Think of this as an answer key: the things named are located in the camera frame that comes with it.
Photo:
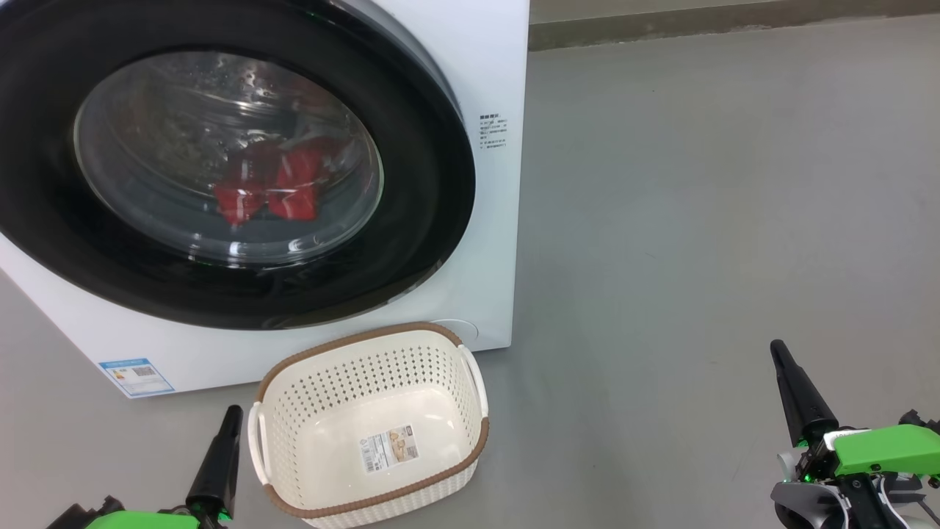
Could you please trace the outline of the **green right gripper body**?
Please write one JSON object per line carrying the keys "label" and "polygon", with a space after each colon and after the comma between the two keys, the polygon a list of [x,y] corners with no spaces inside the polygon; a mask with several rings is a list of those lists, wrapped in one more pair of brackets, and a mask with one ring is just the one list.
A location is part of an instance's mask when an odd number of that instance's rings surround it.
{"label": "green right gripper body", "polygon": [[797,482],[834,484],[849,478],[912,478],[940,490],[940,436],[915,425],[843,428],[826,433],[797,459]]}

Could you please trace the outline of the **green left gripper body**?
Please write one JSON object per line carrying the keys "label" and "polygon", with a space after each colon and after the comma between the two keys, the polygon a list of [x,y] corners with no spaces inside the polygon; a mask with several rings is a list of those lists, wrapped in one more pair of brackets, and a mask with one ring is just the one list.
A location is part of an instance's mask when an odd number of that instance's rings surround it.
{"label": "green left gripper body", "polygon": [[84,529],[221,529],[221,524],[201,522],[188,510],[174,512],[117,510],[91,520]]}

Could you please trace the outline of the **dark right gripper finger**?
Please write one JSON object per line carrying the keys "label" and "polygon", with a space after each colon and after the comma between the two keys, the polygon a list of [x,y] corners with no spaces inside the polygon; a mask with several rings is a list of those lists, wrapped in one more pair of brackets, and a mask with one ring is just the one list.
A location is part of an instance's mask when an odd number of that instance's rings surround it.
{"label": "dark right gripper finger", "polygon": [[839,429],[839,421],[785,341],[774,339],[770,351],[792,446],[815,445],[826,433]]}

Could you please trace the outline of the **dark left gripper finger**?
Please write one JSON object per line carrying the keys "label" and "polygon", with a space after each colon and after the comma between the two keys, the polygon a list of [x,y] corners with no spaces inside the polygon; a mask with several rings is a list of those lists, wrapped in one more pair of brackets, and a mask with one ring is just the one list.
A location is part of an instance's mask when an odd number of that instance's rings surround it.
{"label": "dark left gripper finger", "polygon": [[199,525],[218,525],[222,519],[233,519],[242,419],[241,406],[226,409],[220,429],[192,482],[186,506]]}

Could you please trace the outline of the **red and white garment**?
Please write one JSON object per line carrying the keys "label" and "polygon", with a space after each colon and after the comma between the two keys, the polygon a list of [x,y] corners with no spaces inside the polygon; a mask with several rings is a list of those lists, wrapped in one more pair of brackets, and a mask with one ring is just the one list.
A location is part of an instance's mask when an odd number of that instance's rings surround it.
{"label": "red and white garment", "polygon": [[232,226],[246,224],[265,208],[282,220],[316,220],[327,154],[318,140],[291,148],[263,140],[229,154],[223,177],[214,184],[218,213]]}

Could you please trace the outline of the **black round glass washer door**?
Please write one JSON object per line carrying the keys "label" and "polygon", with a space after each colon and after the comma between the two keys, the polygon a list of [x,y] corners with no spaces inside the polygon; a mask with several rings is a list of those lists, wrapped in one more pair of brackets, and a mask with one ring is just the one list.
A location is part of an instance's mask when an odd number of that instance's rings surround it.
{"label": "black round glass washer door", "polygon": [[[318,140],[318,217],[241,226],[214,184]],[[0,0],[0,234],[68,284],[178,323],[310,327],[449,258],[474,202],[455,97],[332,0]]]}

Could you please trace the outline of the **cream basket with brown rim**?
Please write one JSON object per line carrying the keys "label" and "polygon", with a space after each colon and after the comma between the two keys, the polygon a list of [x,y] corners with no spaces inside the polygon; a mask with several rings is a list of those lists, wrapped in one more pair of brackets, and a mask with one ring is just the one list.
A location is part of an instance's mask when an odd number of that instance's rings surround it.
{"label": "cream basket with brown rim", "polygon": [[[420,457],[367,475],[359,439],[412,425]],[[334,339],[262,379],[246,439],[276,508],[314,529],[402,516],[466,486],[489,438],[489,402],[472,352],[428,322]]]}

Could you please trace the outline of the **printed product label sticker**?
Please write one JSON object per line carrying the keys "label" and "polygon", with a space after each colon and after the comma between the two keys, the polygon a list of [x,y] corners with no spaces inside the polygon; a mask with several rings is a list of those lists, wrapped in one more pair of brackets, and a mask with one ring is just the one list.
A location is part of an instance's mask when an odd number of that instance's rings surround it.
{"label": "printed product label sticker", "polygon": [[388,471],[420,457],[412,425],[366,436],[359,439],[358,448],[367,475]]}

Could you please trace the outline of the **white front-load washing machine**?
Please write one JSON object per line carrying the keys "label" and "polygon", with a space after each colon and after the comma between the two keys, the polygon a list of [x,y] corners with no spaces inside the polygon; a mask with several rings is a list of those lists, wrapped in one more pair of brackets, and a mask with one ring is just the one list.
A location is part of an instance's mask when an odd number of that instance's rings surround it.
{"label": "white front-load washing machine", "polygon": [[0,234],[0,271],[98,371],[101,362],[146,358],[175,392],[225,387],[259,381],[276,362],[332,339],[440,319],[475,324],[473,350],[511,343],[529,0],[332,1],[416,48],[455,97],[476,174],[457,247],[432,274],[369,311],[265,331],[199,327],[123,308],[68,284]]}

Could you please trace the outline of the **blue energy label sticker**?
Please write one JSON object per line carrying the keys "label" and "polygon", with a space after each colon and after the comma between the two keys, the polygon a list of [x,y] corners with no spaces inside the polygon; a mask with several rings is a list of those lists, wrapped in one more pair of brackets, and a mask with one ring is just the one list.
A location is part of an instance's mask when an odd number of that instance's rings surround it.
{"label": "blue energy label sticker", "polygon": [[176,391],[146,358],[101,362],[98,367],[128,398],[167,395]]}

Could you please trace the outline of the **round filter cover panel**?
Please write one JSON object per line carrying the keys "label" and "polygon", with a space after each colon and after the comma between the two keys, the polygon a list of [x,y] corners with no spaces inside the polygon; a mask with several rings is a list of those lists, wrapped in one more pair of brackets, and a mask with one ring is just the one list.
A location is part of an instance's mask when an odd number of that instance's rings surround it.
{"label": "round filter cover panel", "polygon": [[470,348],[476,344],[477,338],[479,338],[480,335],[477,326],[465,320],[440,319],[433,320],[432,323],[449,329],[450,332],[455,334],[457,338],[459,338],[461,342],[467,346],[467,348]]}

